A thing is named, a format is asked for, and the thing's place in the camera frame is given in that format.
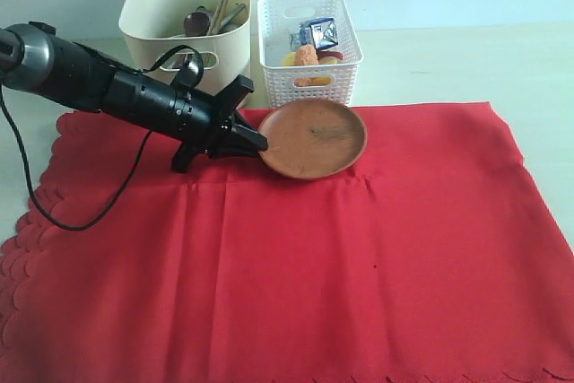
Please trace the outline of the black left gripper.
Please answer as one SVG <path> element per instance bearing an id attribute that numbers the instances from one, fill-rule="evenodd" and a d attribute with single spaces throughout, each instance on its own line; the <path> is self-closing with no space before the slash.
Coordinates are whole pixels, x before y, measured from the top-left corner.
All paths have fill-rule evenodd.
<path id="1" fill-rule="evenodd" d="M 198 90 L 198 81 L 194 74 L 178 73 L 171 82 L 177 95 L 175 138 L 180 141 L 171 168 L 185 173 L 202 154 L 211 159 L 257 158 L 267 151 L 267 138 L 239 113 L 240 103 L 254 91 L 253 81 L 240 74 L 214 96 Z"/>

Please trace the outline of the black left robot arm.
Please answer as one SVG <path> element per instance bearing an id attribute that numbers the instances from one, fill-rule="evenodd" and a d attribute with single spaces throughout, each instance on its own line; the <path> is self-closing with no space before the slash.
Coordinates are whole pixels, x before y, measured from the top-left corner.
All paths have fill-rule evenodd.
<path id="1" fill-rule="evenodd" d="M 138 70 L 94 48 L 67 41 L 43 22 L 1 31 L 1 84 L 42 96 L 70 109 L 103 112 L 176 139 L 171 168 L 187 171 L 198 155 L 212 159 L 257 157 L 267 139 L 238 111 L 254 90 L 240 74 L 215 95 L 198 87 L 204 62 L 178 45 L 148 69 Z"/>

